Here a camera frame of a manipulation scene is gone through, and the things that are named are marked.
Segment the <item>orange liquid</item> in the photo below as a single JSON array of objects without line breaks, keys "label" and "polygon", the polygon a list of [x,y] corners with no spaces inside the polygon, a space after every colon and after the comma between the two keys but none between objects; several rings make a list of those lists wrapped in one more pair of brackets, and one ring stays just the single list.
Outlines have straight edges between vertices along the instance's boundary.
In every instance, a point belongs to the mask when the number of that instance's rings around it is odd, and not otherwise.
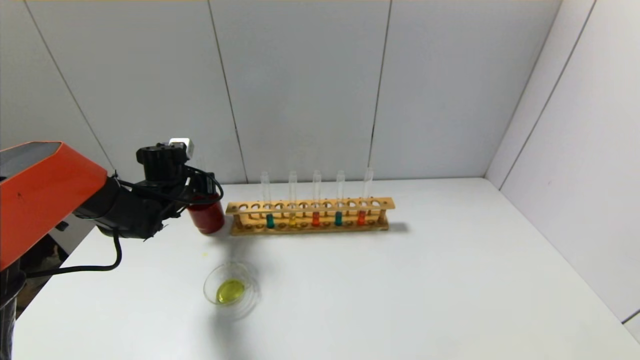
[{"label": "orange liquid", "polygon": [[320,226],[320,212],[316,211],[314,213],[313,219],[311,220],[311,226]]},{"label": "orange liquid", "polygon": [[366,211],[358,211],[358,225],[364,225],[367,223],[367,212]]}]

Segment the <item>empty test tube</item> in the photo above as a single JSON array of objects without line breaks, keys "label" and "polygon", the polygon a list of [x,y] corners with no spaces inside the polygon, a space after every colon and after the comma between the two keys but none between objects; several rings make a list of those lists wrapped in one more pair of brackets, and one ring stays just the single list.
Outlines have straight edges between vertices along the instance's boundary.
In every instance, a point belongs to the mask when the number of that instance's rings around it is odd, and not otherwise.
[{"label": "empty test tube", "polygon": [[[337,186],[336,206],[340,208],[344,206],[344,171],[338,171],[338,175],[335,177],[335,184]],[[342,226],[342,211],[335,212],[335,225]]]},{"label": "empty test tube", "polygon": [[[260,176],[260,187],[262,188],[262,201],[265,209],[271,209],[271,189],[269,188],[269,173],[262,172]],[[276,224],[273,221],[273,214],[267,214],[267,227],[273,229]]]},{"label": "empty test tube", "polygon": [[320,174],[320,170],[314,171],[314,203],[313,207],[313,217],[311,219],[312,226],[320,226],[320,186],[322,185],[322,175]]},{"label": "empty test tube", "polygon": [[[289,172],[289,207],[291,209],[296,209],[297,206],[297,198],[296,198],[296,187],[298,186],[298,175],[295,171]],[[296,227],[296,213],[289,213],[289,226]]]},{"label": "empty test tube", "polygon": [[[364,181],[362,185],[362,200],[368,201],[369,192],[371,191],[371,184],[373,183],[373,169],[367,168],[367,172],[364,174]],[[366,210],[360,210],[358,212],[358,225],[364,225],[366,223]]]}]

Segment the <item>yellow liquid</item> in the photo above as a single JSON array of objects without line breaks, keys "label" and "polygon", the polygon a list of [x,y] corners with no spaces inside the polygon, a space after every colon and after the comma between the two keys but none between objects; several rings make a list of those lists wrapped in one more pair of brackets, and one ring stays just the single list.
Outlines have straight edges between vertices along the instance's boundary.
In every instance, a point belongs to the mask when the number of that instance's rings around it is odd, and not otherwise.
[{"label": "yellow liquid", "polygon": [[216,298],[220,304],[231,304],[244,294],[244,284],[237,279],[229,279],[220,285]]}]

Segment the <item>red container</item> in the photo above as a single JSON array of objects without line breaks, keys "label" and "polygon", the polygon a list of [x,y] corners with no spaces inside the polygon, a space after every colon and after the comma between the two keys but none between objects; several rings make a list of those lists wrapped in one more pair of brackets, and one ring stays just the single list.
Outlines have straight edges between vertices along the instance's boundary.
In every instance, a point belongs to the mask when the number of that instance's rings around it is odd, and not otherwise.
[{"label": "red container", "polygon": [[[218,194],[214,194],[211,199],[217,199],[218,197]],[[215,204],[191,205],[187,210],[189,210],[193,224],[203,234],[215,233],[225,225],[225,216],[222,212],[220,201]]]}]

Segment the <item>wooden test tube rack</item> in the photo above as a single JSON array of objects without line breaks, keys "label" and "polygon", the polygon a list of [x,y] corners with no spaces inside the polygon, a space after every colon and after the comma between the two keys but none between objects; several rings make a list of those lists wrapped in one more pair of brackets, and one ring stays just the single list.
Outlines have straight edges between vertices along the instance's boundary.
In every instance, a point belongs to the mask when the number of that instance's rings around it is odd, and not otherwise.
[{"label": "wooden test tube rack", "polygon": [[[313,200],[300,200],[294,209],[288,201],[272,201],[271,208],[265,208],[264,202],[229,202],[226,214],[234,217],[231,235],[260,234],[310,234],[342,233],[351,231],[382,231],[389,229],[387,210],[395,209],[390,197],[370,197],[368,199],[344,199],[338,207],[337,199],[324,199],[318,208]],[[312,226],[313,212],[320,212],[319,226]],[[342,225],[335,225],[335,213],[342,212]],[[358,213],[366,211],[365,224],[358,225]],[[296,225],[289,225],[289,217],[294,213]],[[273,215],[274,228],[266,226],[267,214]]]}]

